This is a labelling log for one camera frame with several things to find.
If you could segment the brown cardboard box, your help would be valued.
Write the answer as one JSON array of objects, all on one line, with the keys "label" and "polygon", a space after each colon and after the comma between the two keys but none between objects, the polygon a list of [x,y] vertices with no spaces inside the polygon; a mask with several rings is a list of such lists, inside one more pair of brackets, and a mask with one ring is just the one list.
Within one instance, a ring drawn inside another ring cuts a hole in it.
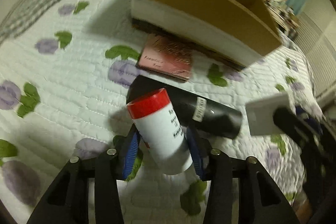
[{"label": "brown cardboard box", "polygon": [[238,71],[281,45],[262,0],[131,0],[134,24],[168,33]]}]

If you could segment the pink patterned palette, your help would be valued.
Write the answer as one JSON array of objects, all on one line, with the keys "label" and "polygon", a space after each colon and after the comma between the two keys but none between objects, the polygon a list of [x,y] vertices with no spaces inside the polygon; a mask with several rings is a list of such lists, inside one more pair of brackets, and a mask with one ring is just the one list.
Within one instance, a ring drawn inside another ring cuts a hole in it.
[{"label": "pink patterned palette", "polygon": [[191,76],[192,50],[183,43],[156,34],[149,34],[138,66],[187,81]]}]

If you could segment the white bottle red cap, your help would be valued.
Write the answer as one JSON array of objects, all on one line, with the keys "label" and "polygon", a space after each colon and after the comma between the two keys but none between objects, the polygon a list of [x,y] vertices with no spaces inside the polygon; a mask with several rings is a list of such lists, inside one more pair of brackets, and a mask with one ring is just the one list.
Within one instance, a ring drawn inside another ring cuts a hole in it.
[{"label": "white bottle red cap", "polygon": [[185,134],[166,89],[127,103],[128,112],[159,169],[167,175],[187,170],[192,159]]}]

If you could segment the white dressing table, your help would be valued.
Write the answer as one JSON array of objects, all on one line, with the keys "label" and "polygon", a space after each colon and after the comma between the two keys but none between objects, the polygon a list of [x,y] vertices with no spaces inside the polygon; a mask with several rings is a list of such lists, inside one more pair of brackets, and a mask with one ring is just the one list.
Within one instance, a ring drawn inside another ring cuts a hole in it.
[{"label": "white dressing table", "polygon": [[297,33],[297,28],[299,28],[299,19],[294,15],[291,9],[279,8],[271,2],[271,0],[263,0],[264,4],[268,8],[271,16],[278,29],[286,36],[291,36]]}]

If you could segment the floral white quilt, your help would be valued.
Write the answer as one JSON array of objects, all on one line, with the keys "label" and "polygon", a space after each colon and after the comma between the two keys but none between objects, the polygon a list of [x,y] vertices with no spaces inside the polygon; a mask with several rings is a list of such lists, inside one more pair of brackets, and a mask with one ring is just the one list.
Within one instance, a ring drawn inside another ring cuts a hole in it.
[{"label": "floral white quilt", "polygon": [[[74,152],[100,152],[126,135],[124,81],[141,73],[241,111],[238,137],[209,136],[212,145],[239,159],[254,155],[292,204],[305,178],[298,146],[285,135],[250,136],[245,113],[246,103],[287,92],[291,107],[322,116],[305,55],[283,40],[240,73],[194,51],[191,78],[181,83],[135,66],[147,34],[131,26],[130,0],[56,1],[1,43],[1,201],[17,223],[27,223]],[[202,223],[210,183],[205,190],[196,182],[193,166],[166,176],[143,143],[141,150],[135,177],[117,182],[125,223]]]}]

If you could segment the grey UGREEN power bank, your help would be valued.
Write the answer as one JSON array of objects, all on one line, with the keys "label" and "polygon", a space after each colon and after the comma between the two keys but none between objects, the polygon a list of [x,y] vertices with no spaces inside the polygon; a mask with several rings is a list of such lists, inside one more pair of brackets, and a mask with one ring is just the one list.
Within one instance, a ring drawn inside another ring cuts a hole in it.
[{"label": "grey UGREEN power bank", "polygon": [[287,92],[246,103],[245,111],[250,135],[272,136],[281,134],[282,131],[273,122],[273,114],[279,107],[290,107]]}]

